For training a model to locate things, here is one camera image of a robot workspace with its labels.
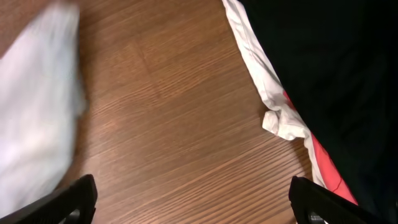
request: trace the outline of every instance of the white fabric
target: white fabric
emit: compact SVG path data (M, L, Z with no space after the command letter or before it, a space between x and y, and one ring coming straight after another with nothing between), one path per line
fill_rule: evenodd
M274 68L262 50L246 15L238 0L223 0L229 24L238 43L243 60L262 102L270 109L267 111L262 127L286 140L305 138L304 146L312 163L314 183L325 186L315 158L311 133L299 114L287 105L283 88Z
M49 194L71 164L78 21L76 6L53 5L0 60L0 217Z

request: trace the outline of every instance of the red fabric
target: red fabric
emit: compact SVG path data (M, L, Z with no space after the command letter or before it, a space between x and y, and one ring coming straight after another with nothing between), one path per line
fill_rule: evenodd
M284 91L284 96L288 100L288 105L294 109L294 106L285 91ZM326 188L331 192L339 195L340 197L358 205L355 198L349 191L349 188L347 187L346 183L338 173L335 165L331 161L329 154L318 142L315 136L313 134L311 135L312 135L313 149L315 151L315 157L317 158L318 167L321 172L322 179L326 185Z

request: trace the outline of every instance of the wooden surface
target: wooden surface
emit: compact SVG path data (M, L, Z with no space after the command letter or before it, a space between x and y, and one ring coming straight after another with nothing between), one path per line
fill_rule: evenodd
M1 0L0 52L47 2ZM261 128L221 1L79 4L90 108L64 184L94 175L95 223L294 223L307 151Z

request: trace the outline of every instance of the blurry white cloth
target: blurry white cloth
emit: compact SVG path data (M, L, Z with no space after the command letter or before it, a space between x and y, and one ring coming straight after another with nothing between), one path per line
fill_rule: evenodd
M78 21L76 6L52 5L0 59L0 217L51 193L72 162Z
M308 149L312 163L313 181L324 187L325 183L314 153L311 132L300 115L287 104L284 89L254 35L243 5L238 0L223 0L223 4L244 63L262 102L270 109L264 116L262 127L286 140L305 138L304 146Z

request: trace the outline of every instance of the black cloth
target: black cloth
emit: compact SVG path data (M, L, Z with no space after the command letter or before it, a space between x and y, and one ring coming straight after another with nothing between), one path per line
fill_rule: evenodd
M397 223L397 3L241 2L290 100L359 206Z

